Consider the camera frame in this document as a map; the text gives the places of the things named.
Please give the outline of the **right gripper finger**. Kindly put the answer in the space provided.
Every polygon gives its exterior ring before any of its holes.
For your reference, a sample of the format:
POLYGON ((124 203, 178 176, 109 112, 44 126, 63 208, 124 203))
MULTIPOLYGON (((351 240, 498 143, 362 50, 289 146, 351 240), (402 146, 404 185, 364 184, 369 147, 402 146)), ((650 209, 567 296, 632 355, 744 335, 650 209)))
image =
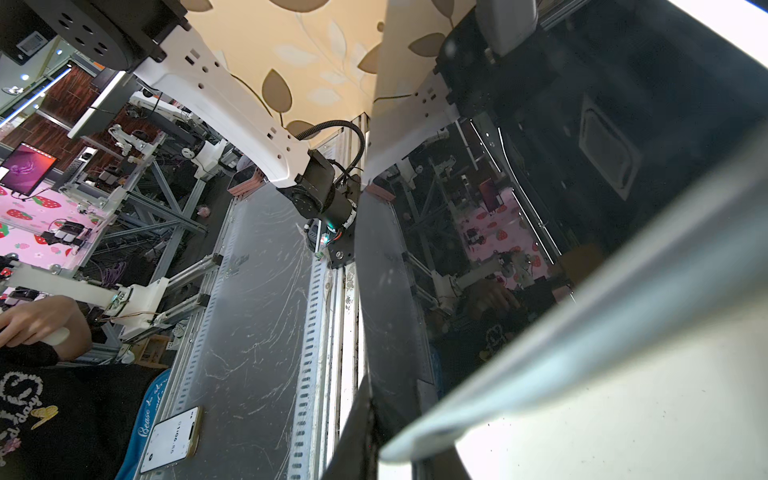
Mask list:
POLYGON ((378 478, 379 432, 370 379, 364 377, 322 480, 378 478))

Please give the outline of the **black phone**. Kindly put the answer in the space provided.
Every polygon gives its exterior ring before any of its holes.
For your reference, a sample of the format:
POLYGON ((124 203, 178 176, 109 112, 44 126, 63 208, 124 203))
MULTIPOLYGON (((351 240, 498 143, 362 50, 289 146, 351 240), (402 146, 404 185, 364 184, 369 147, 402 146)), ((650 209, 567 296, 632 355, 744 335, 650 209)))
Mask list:
POLYGON ((767 292, 763 1, 391 1, 356 243, 420 462, 767 292))

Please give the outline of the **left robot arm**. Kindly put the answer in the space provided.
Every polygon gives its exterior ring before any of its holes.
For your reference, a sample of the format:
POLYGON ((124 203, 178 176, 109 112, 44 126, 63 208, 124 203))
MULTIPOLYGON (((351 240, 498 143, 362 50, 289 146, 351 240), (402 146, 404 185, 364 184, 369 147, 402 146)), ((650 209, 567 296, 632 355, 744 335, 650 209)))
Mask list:
POLYGON ((216 58, 187 21, 179 1, 30 1, 28 7, 79 52, 134 74, 189 108, 231 142, 307 219, 335 234, 353 229, 354 200, 339 187, 349 169, 310 148, 307 138, 346 120, 319 123, 297 135, 280 126, 216 58))

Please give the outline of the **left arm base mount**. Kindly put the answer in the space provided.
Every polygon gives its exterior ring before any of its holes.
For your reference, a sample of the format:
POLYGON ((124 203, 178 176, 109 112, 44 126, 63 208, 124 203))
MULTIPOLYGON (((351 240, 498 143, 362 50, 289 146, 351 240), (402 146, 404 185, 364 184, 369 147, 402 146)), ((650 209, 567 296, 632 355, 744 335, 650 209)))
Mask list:
POLYGON ((307 219, 302 232, 311 253, 327 260, 332 269, 354 261, 354 234, 357 205, 343 201, 322 213, 299 211, 307 219))

